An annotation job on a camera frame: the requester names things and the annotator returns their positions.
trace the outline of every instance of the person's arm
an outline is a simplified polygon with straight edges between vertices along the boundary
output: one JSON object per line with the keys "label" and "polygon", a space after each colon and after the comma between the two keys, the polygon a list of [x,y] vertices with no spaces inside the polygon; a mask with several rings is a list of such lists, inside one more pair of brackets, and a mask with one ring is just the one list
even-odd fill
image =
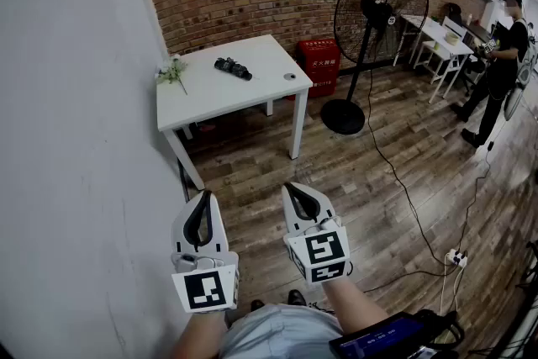
{"label": "person's arm", "polygon": [[226,333],[224,311],[193,314],[171,354],[171,359],[213,359]]}
{"label": "person's arm", "polygon": [[361,292],[348,277],[324,282],[323,289],[345,335],[388,318],[387,312]]}
{"label": "person's arm", "polygon": [[519,52],[520,51],[517,48],[512,47],[509,50],[492,51],[489,53],[489,55],[493,59],[513,60],[517,58]]}

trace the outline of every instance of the black pants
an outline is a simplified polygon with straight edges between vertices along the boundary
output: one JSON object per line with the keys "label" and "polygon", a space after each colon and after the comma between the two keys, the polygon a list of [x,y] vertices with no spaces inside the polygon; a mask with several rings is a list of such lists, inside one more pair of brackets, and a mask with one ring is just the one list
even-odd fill
{"label": "black pants", "polygon": [[475,110],[475,108],[482,100],[484,100],[485,98],[489,98],[488,106],[486,107],[486,112],[484,113],[482,121],[480,122],[480,129],[477,135],[477,144],[479,145],[484,145],[486,143],[489,134],[491,134],[491,131],[495,126],[498,113],[503,106],[504,98],[501,96],[502,94],[503,93],[500,92],[498,89],[495,89],[493,91],[493,95],[495,96],[495,98],[493,98],[489,94],[488,77],[485,73],[482,75],[482,78],[480,78],[478,84],[474,87],[474,90],[469,100],[465,103],[465,105],[463,105],[462,114],[464,117],[469,117],[472,114],[472,111]]}

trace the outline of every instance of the table leg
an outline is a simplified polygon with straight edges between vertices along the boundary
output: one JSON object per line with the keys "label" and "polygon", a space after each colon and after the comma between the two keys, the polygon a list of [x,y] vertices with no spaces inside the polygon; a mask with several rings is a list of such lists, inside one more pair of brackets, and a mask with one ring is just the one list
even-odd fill
{"label": "table leg", "polygon": [[303,133],[304,115],[306,114],[306,101],[309,98],[309,90],[303,90],[295,95],[295,109],[293,111],[292,142],[289,147],[289,156],[297,159],[301,134]]}
{"label": "table leg", "polygon": [[185,124],[184,126],[182,126],[182,129],[187,139],[191,140],[193,138],[193,134],[191,133],[191,130],[188,128],[188,124]]}
{"label": "table leg", "polygon": [[446,95],[448,94],[448,92],[451,90],[452,88],[452,84],[454,84],[454,81],[456,80],[457,76],[460,75],[460,71],[462,70],[463,68],[463,65],[465,64],[465,62],[467,61],[467,58],[469,57],[468,54],[465,54],[465,56],[463,57],[463,61],[460,62],[460,67],[458,67],[456,73],[454,74],[454,77],[452,78],[452,81],[451,83],[448,85],[448,88],[446,89],[446,92],[445,94],[443,94],[443,99],[446,98]]}
{"label": "table leg", "polygon": [[266,115],[267,115],[267,117],[272,115],[272,100],[268,100],[266,102]]}
{"label": "table leg", "polygon": [[415,38],[414,40],[414,45],[413,45],[413,52],[411,53],[411,57],[409,57],[409,64],[411,64],[412,60],[413,60],[413,57],[414,57],[414,53],[415,51],[417,50],[417,46],[419,46],[419,42],[420,42],[420,37],[422,36],[422,30],[419,32],[419,34],[417,34],[417,37]]}
{"label": "table leg", "polygon": [[[439,65],[437,65],[437,69],[435,69],[435,77],[437,77],[437,75],[439,75],[439,70],[440,70],[440,67],[442,66],[442,64],[444,63],[444,61],[440,61],[439,62]],[[443,83],[443,81],[445,80],[445,77],[446,77],[446,71],[445,73],[442,75],[442,77],[440,78],[439,80],[439,84],[437,84],[437,87],[435,88],[434,90],[434,94],[431,95],[431,98],[430,100],[428,101],[428,103],[431,103],[432,100],[434,100],[434,97],[435,95],[437,94],[437,92],[439,92],[439,88],[440,88],[440,85]]]}
{"label": "table leg", "polygon": [[406,20],[405,25],[403,27],[402,37],[400,38],[400,45],[398,45],[398,51],[396,51],[396,56],[394,57],[393,66],[396,66],[396,62],[398,61],[398,57],[400,56],[400,50],[402,49],[402,45],[404,44],[404,37],[405,37],[405,32],[407,30],[407,24],[408,24],[408,21]]}
{"label": "table leg", "polygon": [[420,56],[422,55],[422,51],[424,50],[424,46],[422,45],[420,47],[420,51],[419,51],[419,54],[417,55],[417,58],[414,60],[414,64],[413,64],[413,69],[416,69],[417,68],[417,65],[419,64],[419,60],[420,60]]}
{"label": "table leg", "polygon": [[182,142],[177,138],[176,133],[173,130],[165,130],[163,132],[164,136],[168,140],[170,147],[174,150],[176,157],[179,159],[185,171],[187,171],[188,176],[193,180],[194,185],[198,190],[204,190],[205,186],[203,185],[202,178],[198,175],[198,171],[193,165],[193,161],[188,156],[183,147]]}

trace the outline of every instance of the black shoe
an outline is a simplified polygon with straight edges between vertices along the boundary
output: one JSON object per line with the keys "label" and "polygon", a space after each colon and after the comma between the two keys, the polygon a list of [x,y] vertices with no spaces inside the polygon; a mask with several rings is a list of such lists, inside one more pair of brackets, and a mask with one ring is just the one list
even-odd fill
{"label": "black shoe", "polygon": [[470,130],[462,130],[462,138],[471,144],[474,148],[478,148],[482,144],[478,144],[477,135],[471,132]]}
{"label": "black shoe", "polygon": [[260,309],[261,307],[263,307],[265,304],[260,300],[260,299],[254,299],[252,302],[251,302],[251,312],[252,311],[256,311],[257,309]]}
{"label": "black shoe", "polygon": [[304,296],[296,289],[289,291],[289,294],[287,296],[287,304],[302,305],[303,307],[306,307],[306,301],[304,300]]}
{"label": "black shoe", "polygon": [[454,111],[457,114],[457,117],[463,122],[466,123],[469,121],[469,116],[465,115],[463,113],[463,107],[458,105],[457,103],[451,104],[451,110]]}

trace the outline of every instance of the red crate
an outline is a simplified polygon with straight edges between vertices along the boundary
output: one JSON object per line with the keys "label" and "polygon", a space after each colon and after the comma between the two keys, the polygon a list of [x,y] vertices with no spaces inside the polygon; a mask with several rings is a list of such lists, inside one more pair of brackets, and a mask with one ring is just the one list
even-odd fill
{"label": "red crate", "polygon": [[297,63],[314,83],[309,98],[335,92],[340,69],[340,49],[335,40],[302,40],[297,44]]}

